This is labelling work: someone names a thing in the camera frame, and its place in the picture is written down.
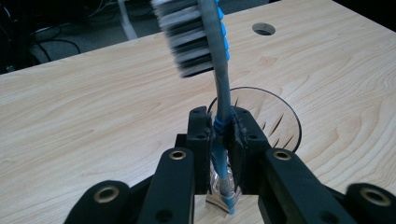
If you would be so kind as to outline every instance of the toothbrush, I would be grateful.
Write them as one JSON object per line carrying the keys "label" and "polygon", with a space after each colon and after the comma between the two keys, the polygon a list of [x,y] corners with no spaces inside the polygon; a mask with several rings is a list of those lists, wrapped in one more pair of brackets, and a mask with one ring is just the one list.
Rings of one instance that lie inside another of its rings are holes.
{"label": "toothbrush", "polygon": [[193,77],[214,70],[218,111],[213,124],[216,136],[212,142],[211,160],[219,183],[211,185],[213,189],[213,185],[219,184],[221,207],[232,214],[235,197],[229,177],[226,143],[223,142],[233,120],[228,79],[230,55],[226,30],[221,22],[224,15],[218,2],[152,0],[151,3],[168,38],[181,76]]}

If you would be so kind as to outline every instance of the cable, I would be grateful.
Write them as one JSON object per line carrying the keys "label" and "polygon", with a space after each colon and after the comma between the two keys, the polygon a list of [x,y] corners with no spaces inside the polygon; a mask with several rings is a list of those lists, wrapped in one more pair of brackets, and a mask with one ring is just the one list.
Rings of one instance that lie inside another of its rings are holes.
{"label": "cable", "polygon": [[31,52],[28,52],[28,58],[30,59],[31,63],[29,64],[30,66],[38,65],[40,64],[40,61],[37,59],[35,55],[33,55]]}
{"label": "cable", "polygon": [[62,33],[62,27],[60,25],[53,25],[53,26],[41,28],[41,29],[38,29],[38,30],[32,32],[30,35],[34,35],[35,38],[36,38],[37,34],[45,32],[45,31],[48,31],[48,30],[50,30],[50,29],[52,29],[54,27],[58,28],[58,32],[55,35],[53,35],[52,37],[48,37],[48,38],[42,39],[40,41],[54,39],[54,38],[58,37]]}
{"label": "cable", "polygon": [[1,25],[1,23],[0,23],[0,31],[3,32],[3,34],[4,34],[4,36],[6,37],[6,39],[8,40],[8,42],[11,41],[11,38],[9,38],[9,35],[8,35],[6,29],[3,28],[3,26]]}
{"label": "cable", "polygon": [[46,55],[47,60],[48,60],[49,62],[52,62],[52,59],[50,58],[50,55],[49,55],[49,53],[47,52],[47,50],[43,48],[43,46],[41,45],[41,43],[40,43],[39,41],[37,41],[37,38],[36,38],[36,36],[35,36],[35,33],[33,33],[33,40],[35,41],[35,44],[38,45],[38,47],[41,49],[41,51],[43,51],[43,53]]}
{"label": "cable", "polygon": [[8,18],[11,20],[11,13],[9,13],[8,9],[5,6],[2,6],[0,3],[0,7],[7,13]]}
{"label": "cable", "polygon": [[101,20],[101,21],[90,20],[90,22],[105,22],[105,21],[111,21],[111,20],[113,20],[113,19],[116,17],[117,12],[106,12],[106,13],[103,13],[103,15],[109,14],[109,13],[111,13],[111,15],[110,15],[109,17],[107,17],[106,19],[104,19],[104,20]]}
{"label": "cable", "polygon": [[81,50],[79,49],[78,45],[76,43],[72,42],[72,41],[69,41],[69,40],[50,39],[50,40],[37,41],[37,44],[48,43],[48,42],[64,42],[64,43],[68,43],[68,44],[73,45],[76,48],[78,54],[81,53]]}
{"label": "cable", "polygon": [[129,5],[132,6],[130,15],[133,17],[145,17],[147,15],[150,15],[151,12],[153,11],[152,5],[147,0],[134,0],[134,1],[129,1],[128,3],[129,3]]}
{"label": "cable", "polygon": [[100,11],[98,11],[98,12],[95,14],[95,16],[99,16],[99,15],[101,15],[101,14],[106,14],[106,13],[108,13],[109,11],[111,11],[111,10],[113,10],[113,9],[117,9],[117,8],[118,8],[118,5],[117,5],[117,4],[114,5],[114,4],[116,4],[116,2],[110,2],[110,3],[106,4],[106,6],[103,7]]}
{"label": "cable", "polygon": [[112,2],[113,2],[113,0],[108,0],[107,3],[104,4],[104,0],[101,0],[98,8],[88,17],[90,18],[90,17],[94,16],[95,14],[97,14],[98,12],[104,10],[106,7],[111,5]]}

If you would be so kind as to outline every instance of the circular hole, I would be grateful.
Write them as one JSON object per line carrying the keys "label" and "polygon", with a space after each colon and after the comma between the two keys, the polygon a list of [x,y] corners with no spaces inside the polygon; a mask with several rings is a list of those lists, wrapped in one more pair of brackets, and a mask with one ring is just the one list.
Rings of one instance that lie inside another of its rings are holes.
{"label": "circular hole", "polygon": [[275,158],[282,160],[282,161],[288,161],[291,159],[291,155],[289,155],[286,152],[282,152],[282,151],[274,152],[274,156],[275,156]]}
{"label": "circular hole", "polygon": [[168,209],[163,209],[155,214],[155,219],[161,223],[168,222],[172,219],[172,212]]}
{"label": "circular hole", "polygon": [[338,217],[335,216],[333,213],[324,211],[320,213],[320,218],[325,222],[329,224],[336,224],[339,223]]}
{"label": "circular hole", "polygon": [[276,31],[274,26],[263,22],[254,24],[252,29],[258,35],[273,35]]}
{"label": "circular hole", "polygon": [[391,204],[390,199],[376,189],[362,188],[361,196],[370,203],[374,203],[379,206],[390,206]]}
{"label": "circular hole", "polygon": [[107,198],[111,196],[114,193],[113,189],[105,189],[104,191],[100,192],[99,197],[100,198]]}
{"label": "circular hole", "polygon": [[117,198],[117,196],[119,196],[119,193],[119,189],[111,185],[103,187],[96,191],[96,193],[93,195],[93,198],[97,203],[109,203]]}
{"label": "circular hole", "polygon": [[172,160],[176,160],[176,161],[183,160],[186,156],[187,154],[184,151],[173,151],[169,155],[169,157]]}

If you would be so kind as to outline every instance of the wooden tabletop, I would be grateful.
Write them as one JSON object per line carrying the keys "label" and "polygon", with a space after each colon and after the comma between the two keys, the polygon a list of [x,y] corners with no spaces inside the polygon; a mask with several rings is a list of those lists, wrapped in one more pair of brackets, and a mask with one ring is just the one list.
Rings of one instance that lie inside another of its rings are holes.
{"label": "wooden tabletop", "polygon": [[[274,35],[257,35],[266,22]],[[396,34],[329,0],[284,0],[224,18],[232,87],[285,99],[300,118],[297,154],[345,192],[396,194]],[[216,97],[211,73],[181,79],[163,34],[0,76],[0,223],[62,223],[82,193],[154,173]],[[196,223],[262,223],[257,198],[223,218],[197,197]]]}

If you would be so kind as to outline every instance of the clear drinking glass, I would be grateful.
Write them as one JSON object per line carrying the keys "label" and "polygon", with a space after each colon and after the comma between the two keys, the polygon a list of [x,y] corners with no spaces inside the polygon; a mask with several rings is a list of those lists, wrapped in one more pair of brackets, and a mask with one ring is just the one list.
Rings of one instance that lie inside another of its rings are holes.
{"label": "clear drinking glass", "polygon": [[[217,111],[217,98],[208,112]],[[300,145],[302,130],[294,110],[277,95],[258,88],[239,87],[231,89],[231,104],[248,110],[272,147],[295,152]]]}

